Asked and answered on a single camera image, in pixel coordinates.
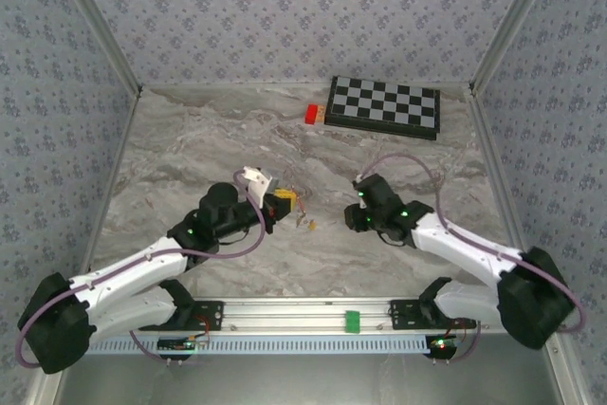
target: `green block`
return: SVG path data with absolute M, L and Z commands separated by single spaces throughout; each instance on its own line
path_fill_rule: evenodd
M 360 312 L 348 310 L 345 312 L 345 332 L 360 334 Z

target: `wall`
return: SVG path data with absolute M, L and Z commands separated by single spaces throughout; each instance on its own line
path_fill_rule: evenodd
M 150 83 L 472 78 L 511 0 L 96 0 Z
M 16 322 L 78 269 L 130 100 L 72 0 L 0 0 L 0 403 L 21 403 Z
M 482 95 L 530 244 L 590 313 L 577 336 L 607 403 L 607 4 L 537 0 Z

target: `marble surface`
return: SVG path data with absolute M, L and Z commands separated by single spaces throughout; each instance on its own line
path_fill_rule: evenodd
M 328 87 L 232 86 L 144 90 L 128 138 L 93 267 L 154 242 L 217 181 L 243 165 L 282 173 L 303 196 L 315 230 L 290 214 L 250 255 L 210 260 L 180 277 L 196 296 L 416 296 L 438 276 L 474 279 L 432 254 L 354 233 L 343 209 L 357 200 L 351 180 L 374 158 L 406 151 L 441 177 L 447 217 L 504 242 L 469 108 L 443 97 L 438 141 L 304 124 Z M 433 205 L 432 184 L 415 163 L 395 159 L 377 169 L 403 201 Z M 233 252 L 255 240 L 223 248 Z

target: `patterned wallpaper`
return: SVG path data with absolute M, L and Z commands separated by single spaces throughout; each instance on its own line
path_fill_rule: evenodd
M 511 0 L 96 0 L 142 83 L 462 82 Z
M 130 97 L 72 0 L 0 0 L 0 403 L 21 403 L 17 318 L 81 263 Z
M 597 403 L 607 403 L 605 37 L 606 0 L 537 0 L 482 95 L 525 235 L 589 311 L 577 339 Z

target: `checkered board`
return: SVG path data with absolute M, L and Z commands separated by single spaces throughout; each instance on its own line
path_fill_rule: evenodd
M 440 92 L 336 76 L 324 123 L 407 137 L 436 139 Z

